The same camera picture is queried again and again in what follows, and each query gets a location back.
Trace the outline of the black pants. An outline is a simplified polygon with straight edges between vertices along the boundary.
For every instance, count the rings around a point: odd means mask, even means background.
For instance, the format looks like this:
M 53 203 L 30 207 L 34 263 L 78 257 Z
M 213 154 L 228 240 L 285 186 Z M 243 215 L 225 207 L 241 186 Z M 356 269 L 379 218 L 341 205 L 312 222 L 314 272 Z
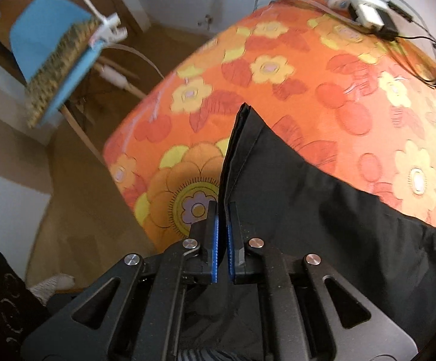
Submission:
M 235 202 L 253 273 L 207 291 L 182 360 L 361 360 L 386 333 L 436 360 L 436 228 L 305 161 L 248 105 L 236 115 L 219 190 L 228 250 Z

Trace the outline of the orange floral bedspread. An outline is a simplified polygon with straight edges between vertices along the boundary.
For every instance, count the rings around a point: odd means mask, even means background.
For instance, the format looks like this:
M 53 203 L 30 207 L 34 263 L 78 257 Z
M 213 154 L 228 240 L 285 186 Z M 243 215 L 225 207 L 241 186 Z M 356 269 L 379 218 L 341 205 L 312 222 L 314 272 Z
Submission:
M 103 157 L 158 250 L 207 214 L 247 103 L 306 161 L 436 226 L 433 63 L 304 2 L 275 2 L 200 47 L 110 136 Z

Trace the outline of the white power adapter box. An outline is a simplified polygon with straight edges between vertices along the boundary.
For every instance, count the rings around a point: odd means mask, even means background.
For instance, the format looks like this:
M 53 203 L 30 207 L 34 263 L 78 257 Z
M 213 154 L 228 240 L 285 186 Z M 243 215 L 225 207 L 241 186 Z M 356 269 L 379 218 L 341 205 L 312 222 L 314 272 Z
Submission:
M 389 13 L 389 6 L 381 0 L 327 0 L 329 8 L 347 11 L 362 29 L 386 41 L 394 41 L 399 30 Z

